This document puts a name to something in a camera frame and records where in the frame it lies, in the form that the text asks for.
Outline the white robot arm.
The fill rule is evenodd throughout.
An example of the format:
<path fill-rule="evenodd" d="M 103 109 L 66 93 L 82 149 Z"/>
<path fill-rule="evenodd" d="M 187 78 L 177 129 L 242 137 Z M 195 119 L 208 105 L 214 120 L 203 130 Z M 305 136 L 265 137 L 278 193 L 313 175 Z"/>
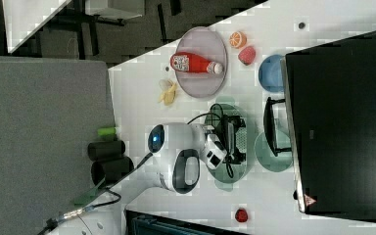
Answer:
<path fill-rule="evenodd" d="M 210 124 L 156 125 L 144 161 L 91 203 L 49 219 L 39 235 L 124 235 L 129 203 L 154 187 L 177 194 L 191 192 L 199 182 L 201 165 L 216 170 L 245 156 L 236 146 L 236 134 L 245 130 L 240 117 L 220 117 Z"/>

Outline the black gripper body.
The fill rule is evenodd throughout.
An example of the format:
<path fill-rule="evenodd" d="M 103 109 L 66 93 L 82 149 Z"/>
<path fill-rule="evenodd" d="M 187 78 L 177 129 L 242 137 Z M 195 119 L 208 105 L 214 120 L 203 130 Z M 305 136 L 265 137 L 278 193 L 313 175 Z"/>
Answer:
<path fill-rule="evenodd" d="M 241 127 L 245 127 L 245 122 L 240 116 L 225 116 L 223 118 L 226 150 L 228 153 L 227 162 L 230 164 L 240 164 L 246 159 L 246 154 L 241 153 L 237 147 L 236 133 Z"/>

